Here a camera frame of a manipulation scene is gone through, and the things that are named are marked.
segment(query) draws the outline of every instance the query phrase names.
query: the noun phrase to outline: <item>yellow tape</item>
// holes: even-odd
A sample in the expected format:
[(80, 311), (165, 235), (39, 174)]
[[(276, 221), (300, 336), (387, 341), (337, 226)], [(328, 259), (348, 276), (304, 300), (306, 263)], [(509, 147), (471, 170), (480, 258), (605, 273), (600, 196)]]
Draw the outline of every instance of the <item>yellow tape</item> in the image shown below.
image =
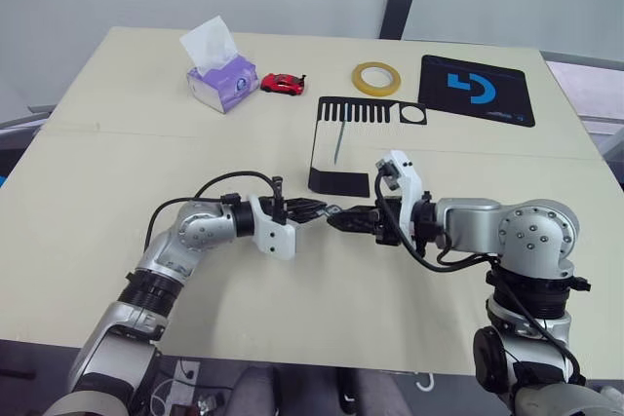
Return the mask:
[[(382, 68), (392, 75), (392, 82), (390, 85), (385, 87), (374, 87), (373, 85), (367, 83), (362, 78), (362, 72), (367, 68)], [(360, 90), (362, 93), (366, 93), (371, 96), (388, 96), (393, 92), (399, 89), (401, 86), (401, 75), (394, 68), (392, 68), (387, 63), (383, 62), (364, 62), (358, 65), (353, 69), (353, 73), (351, 74), (351, 81), (355, 88)]]

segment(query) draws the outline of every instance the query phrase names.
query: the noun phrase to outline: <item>purple tissue box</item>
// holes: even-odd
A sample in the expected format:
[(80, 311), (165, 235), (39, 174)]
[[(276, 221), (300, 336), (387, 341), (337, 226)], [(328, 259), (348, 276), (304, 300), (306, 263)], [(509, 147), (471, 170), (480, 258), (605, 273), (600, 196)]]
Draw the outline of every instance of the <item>purple tissue box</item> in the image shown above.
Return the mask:
[(191, 68), (186, 79), (197, 99), (222, 113), (232, 109), (259, 85), (255, 65), (243, 56), (234, 57), (222, 68), (209, 70), (204, 77), (197, 68)]

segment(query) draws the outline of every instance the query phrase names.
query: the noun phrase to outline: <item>toy car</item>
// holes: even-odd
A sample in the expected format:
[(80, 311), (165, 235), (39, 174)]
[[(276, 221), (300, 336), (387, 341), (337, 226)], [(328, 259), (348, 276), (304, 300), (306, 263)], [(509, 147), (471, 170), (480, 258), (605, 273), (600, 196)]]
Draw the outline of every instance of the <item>toy car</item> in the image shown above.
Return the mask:
[(297, 78), (284, 73), (269, 73), (262, 79), (260, 89), (265, 92), (284, 93), (292, 96), (301, 95), (303, 93), (303, 87), (305, 86), (304, 80), (305, 75), (301, 75), (301, 78)]

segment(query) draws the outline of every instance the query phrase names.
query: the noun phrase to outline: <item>blue logo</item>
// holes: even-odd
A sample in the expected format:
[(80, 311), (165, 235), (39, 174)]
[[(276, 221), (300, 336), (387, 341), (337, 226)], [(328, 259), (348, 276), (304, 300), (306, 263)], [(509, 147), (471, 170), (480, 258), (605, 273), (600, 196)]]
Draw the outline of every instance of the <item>blue logo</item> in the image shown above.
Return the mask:
[(246, 87), (247, 87), (247, 80), (245, 80), (244, 78), (239, 78), (236, 81), (236, 91), (237, 92), (239, 92), (240, 90), (243, 90)]
[[(468, 78), (470, 81), (477, 82), (484, 88), (484, 92), (480, 95), (470, 96), (471, 104), (488, 104), (494, 100), (496, 97), (496, 88), (490, 80), (486, 77), (482, 77), (481, 75), (477, 75), (476, 73), (469, 74)], [(466, 90), (468, 92), (470, 92), (472, 88), (470, 82), (460, 82), (459, 75), (456, 73), (450, 73), (448, 75), (447, 87), (457, 88), (458, 90)]]

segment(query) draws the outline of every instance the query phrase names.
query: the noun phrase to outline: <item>table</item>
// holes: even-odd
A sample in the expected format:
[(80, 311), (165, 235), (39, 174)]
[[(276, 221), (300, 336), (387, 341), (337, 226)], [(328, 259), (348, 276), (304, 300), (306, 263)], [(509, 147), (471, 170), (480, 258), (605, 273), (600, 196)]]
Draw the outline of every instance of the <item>table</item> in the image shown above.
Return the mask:
[[(351, 85), (351, 70), (381, 60), (402, 75), (392, 97), (415, 100), (420, 57), (432, 54), (522, 69), (537, 124), (429, 111), (419, 138), (401, 149), (436, 198), (552, 198), (576, 212), (581, 235), (571, 258), (593, 289), (568, 302), (572, 349), (588, 377), (624, 377), (624, 197), (538, 51), (239, 33), (239, 50), (258, 75), (305, 73), (306, 91), (255, 93), (223, 116), (187, 90), (191, 63), (181, 34), (111, 29), (0, 190), (0, 338), (82, 346), (135, 268), (151, 211), (215, 175), (280, 174), (288, 197), (311, 196), (318, 97), (364, 96)], [(361, 163), (372, 166), (379, 151), (363, 149)], [(215, 190), (266, 191), (243, 179)], [(363, 202), (321, 198), (344, 207)], [(174, 217), (174, 209), (164, 212), (156, 231)], [(245, 240), (212, 251), (178, 298), (163, 351), (473, 372), (472, 337), (488, 324), (485, 266), (433, 274), (399, 248), (322, 221), (301, 229), (297, 242), (293, 262)]]

